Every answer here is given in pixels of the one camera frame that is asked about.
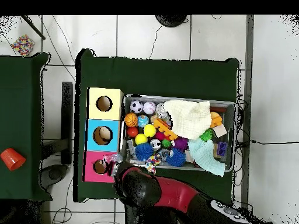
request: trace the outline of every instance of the yellow ball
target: yellow ball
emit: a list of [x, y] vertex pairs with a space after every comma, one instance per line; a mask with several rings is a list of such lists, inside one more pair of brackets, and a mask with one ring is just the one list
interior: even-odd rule
[[156, 134], [156, 131], [156, 128], [152, 124], [147, 124], [143, 129], [144, 135], [150, 138], [152, 138]]
[[143, 144], [144, 142], [147, 142], [147, 137], [144, 134], [138, 134], [135, 137], [136, 144]]

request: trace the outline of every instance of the shape sorter box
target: shape sorter box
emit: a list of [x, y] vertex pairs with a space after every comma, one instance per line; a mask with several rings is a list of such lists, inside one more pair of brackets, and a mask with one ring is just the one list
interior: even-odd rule
[[[101, 137], [100, 132], [96, 132], [96, 129], [99, 127], [106, 127], [112, 138], [111, 141], [106, 144], [98, 144], [94, 138]], [[88, 120], [88, 129], [87, 129], [87, 151], [110, 151], [118, 152], [119, 151], [119, 136], [120, 136], [120, 121], [115, 120]]]
[[123, 92], [120, 89], [89, 87], [88, 91], [88, 118], [120, 121], [123, 101]]
[[116, 152], [105, 151], [87, 151], [86, 159], [83, 168], [85, 169], [85, 175], [83, 181], [85, 182], [103, 182], [114, 183], [114, 178], [105, 174], [96, 173], [93, 169], [93, 164], [97, 160], [102, 160], [104, 156], [114, 155]]

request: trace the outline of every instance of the blue spiky ball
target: blue spiky ball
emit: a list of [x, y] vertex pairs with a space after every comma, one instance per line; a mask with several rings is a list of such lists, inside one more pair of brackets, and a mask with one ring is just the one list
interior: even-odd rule
[[152, 145], [147, 142], [138, 144], [135, 148], [136, 157], [140, 161], [147, 160], [153, 153], [154, 149]]
[[186, 155], [179, 149], [171, 149], [169, 156], [166, 158], [166, 162], [174, 167], [181, 167], [186, 161]]

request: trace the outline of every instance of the baseball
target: baseball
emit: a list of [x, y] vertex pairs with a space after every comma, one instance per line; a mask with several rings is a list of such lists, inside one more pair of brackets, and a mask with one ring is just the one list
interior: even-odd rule
[[144, 103], [143, 105], [143, 111], [146, 113], [146, 114], [153, 114], [156, 110], [156, 105], [154, 102], [152, 101], [148, 101], [146, 103]]

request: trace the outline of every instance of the green tablecloth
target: green tablecloth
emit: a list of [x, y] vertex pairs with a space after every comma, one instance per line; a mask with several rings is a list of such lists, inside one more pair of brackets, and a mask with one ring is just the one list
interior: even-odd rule
[[0, 198], [50, 200], [39, 185], [41, 158], [41, 68], [48, 54], [0, 56], [0, 152], [14, 148], [26, 158], [9, 171], [0, 159]]
[[[78, 166], [74, 193], [78, 193], [78, 200], [117, 198], [111, 184], [82, 181], [87, 87], [121, 89], [124, 94], [235, 102], [238, 67], [237, 59], [217, 62], [96, 58], [91, 50], [83, 49], [76, 58], [75, 86], [75, 149], [79, 154], [78, 164], [74, 164]], [[213, 198], [231, 202], [232, 172], [218, 177], [206, 171], [157, 169], [157, 175], [185, 181]]]

